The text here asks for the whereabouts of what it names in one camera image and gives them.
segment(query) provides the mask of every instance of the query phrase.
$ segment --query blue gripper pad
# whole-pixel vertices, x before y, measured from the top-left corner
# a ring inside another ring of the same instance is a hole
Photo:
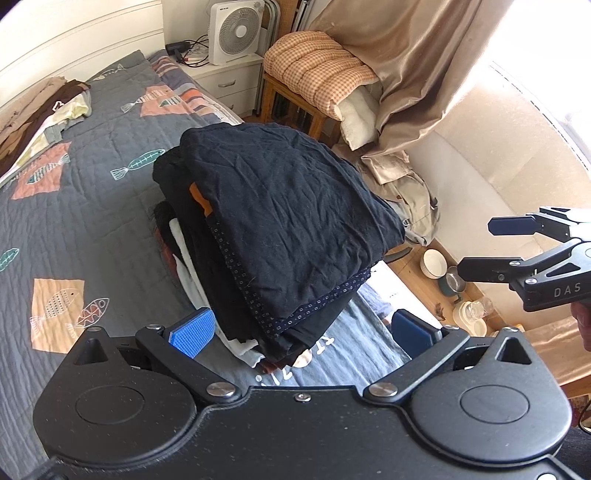
[[[194,358],[212,340],[216,331],[213,312],[201,307],[164,331],[164,338],[185,355]]]
[[[443,337],[438,328],[404,309],[392,315],[390,332],[394,341],[410,358],[418,357]]]

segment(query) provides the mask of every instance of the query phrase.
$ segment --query headboard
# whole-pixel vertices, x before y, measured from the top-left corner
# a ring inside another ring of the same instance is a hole
[[[164,48],[161,0],[21,0],[0,21],[0,111],[47,76],[86,80]]]

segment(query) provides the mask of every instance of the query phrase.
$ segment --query pink patch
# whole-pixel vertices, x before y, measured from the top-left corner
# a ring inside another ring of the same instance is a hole
[[[155,85],[146,89],[146,95],[152,94],[155,99],[143,102],[140,116],[165,115],[168,113],[194,113],[189,106],[167,85]]]
[[[57,164],[61,158],[68,153],[68,148],[72,142],[60,143],[49,148],[38,159],[34,160],[27,168],[19,173],[17,188],[12,194],[13,200],[36,195],[37,193],[57,192],[61,184],[61,171],[64,165],[56,165],[51,170],[46,171],[43,177],[35,183],[27,183],[39,169],[53,163]]]

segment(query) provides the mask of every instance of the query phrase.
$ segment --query white drawer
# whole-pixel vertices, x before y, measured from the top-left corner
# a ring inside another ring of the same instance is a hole
[[[217,99],[238,116],[252,115],[256,102],[256,88],[236,92]]]
[[[196,78],[199,85],[216,98],[258,86],[261,65],[250,65]]]

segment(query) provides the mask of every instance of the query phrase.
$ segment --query brown clothing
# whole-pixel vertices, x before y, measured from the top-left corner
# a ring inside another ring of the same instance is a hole
[[[22,127],[13,132],[7,141],[9,144],[0,145],[0,176],[4,175],[17,161],[43,122],[53,113],[57,102],[63,104],[72,100],[76,95],[88,90],[90,85],[72,80],[63,85],[51,95],[43,104],[23,123]]]
[[[49,77],[39,80],[25,90],[18,99],[2,108],[2,112],[0,112],[0,144],[3,144],[11,133],[21,128],[29,120],[29,117],[65,84],[64,77]]]

